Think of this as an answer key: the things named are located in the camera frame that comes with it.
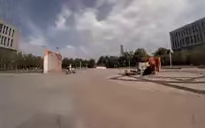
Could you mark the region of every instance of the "paved plaza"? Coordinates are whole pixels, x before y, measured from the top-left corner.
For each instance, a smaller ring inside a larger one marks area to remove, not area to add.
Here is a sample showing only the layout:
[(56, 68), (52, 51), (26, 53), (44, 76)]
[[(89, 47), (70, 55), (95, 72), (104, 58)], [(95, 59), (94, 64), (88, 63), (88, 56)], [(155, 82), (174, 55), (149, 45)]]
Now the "paved plaza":
[(205, 69), (0, 73), (0, 128), (205, 128)]

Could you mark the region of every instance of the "orange structure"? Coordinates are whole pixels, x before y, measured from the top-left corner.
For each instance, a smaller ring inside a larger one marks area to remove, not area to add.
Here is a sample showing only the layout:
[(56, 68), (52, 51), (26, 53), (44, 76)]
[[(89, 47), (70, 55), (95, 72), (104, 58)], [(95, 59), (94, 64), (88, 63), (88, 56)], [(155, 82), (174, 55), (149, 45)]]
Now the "orange structure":
[(149, 65), (152, 68), (154, 73), (159, 72), (161, 68), (161, 59), (160, 57), (150, 57)]

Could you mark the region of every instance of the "gray cloud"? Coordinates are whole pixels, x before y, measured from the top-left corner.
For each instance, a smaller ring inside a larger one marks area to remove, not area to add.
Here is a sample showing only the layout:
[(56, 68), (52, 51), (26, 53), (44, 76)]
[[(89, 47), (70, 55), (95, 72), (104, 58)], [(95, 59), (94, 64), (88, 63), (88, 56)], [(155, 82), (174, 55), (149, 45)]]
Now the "gray cloud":
[(169, 48), (170, 31), (205, 16), (205, 1), (200, 0), (66, 0), (55, 3), (59, 5), (51, 3), (41, 7), (39, 2), (26, 7), (26, 11), (32, 11), (24, 21), (29, 31), (23, 43), (25, 46), (45, 45), (52, 50), (60, 47), (63, 56), (69, 57), (118, 55), (120, 44), (129, 50), (141, 47), (148, 52), (158, 47)]

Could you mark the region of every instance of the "distant building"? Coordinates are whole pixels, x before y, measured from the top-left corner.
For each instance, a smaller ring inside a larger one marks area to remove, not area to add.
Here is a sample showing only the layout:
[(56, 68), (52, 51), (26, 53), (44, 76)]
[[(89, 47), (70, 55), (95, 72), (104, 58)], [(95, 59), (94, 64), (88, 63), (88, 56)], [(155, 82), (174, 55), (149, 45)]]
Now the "distant building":
[(0, 48), (18, 51), (20, 32), (0, 18)]
[(205, 44), (205, 18), (170, 32), (173, 51)]

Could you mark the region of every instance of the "lamp post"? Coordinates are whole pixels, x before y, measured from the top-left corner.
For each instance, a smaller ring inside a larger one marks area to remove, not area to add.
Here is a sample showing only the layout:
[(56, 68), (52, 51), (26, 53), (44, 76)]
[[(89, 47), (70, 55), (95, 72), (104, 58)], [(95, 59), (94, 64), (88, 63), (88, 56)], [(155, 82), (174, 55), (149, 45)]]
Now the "lamp post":
[(170, 68), (172, 68), (172, 54), (171, 54), (171, 49), (169, 50), (169, 58), (170, 58)]

